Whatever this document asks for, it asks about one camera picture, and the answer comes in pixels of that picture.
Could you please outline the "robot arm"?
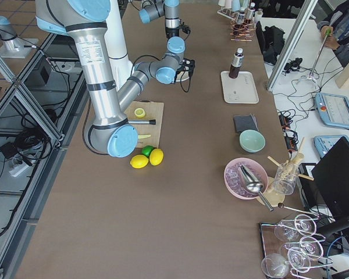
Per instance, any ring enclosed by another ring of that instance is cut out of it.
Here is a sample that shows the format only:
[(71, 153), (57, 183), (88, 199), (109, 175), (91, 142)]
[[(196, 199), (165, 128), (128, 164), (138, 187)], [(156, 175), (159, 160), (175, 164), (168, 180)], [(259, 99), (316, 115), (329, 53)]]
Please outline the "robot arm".
[(140, 10), (141, 20), (148, 23), (165, 17), (167, 50), (156, 62), (141, 62), (129, 67), (127, 80), (116, 87), (106, 32), (121, 33), (122, 21), (116, 1), (36, 1), (36, 19), (40, 29), (68, 35), (75, 41), (95, 119), (84, 132), (86, 145), (100, 155), (122, 158), (134, 151), (137, 130), (129, 124), (124, 111), (155, 78), (162, 84), (176, 81), (184, 59), (185, 42), (179, 36), (179, 1), (160, 1)]
[(165, 33), (167, 50), (161, 60), (149, 64), (148, 72), (163, 84), (191, 80), (195, 68), (195, 61), (186, 59), (185, 40), (180, 31), (190, 34), (190, 28), (182, 22), (179, 16), (179, 1), (143, 1), (139, 16), (144, 24), (160, 17), (165, 18)]

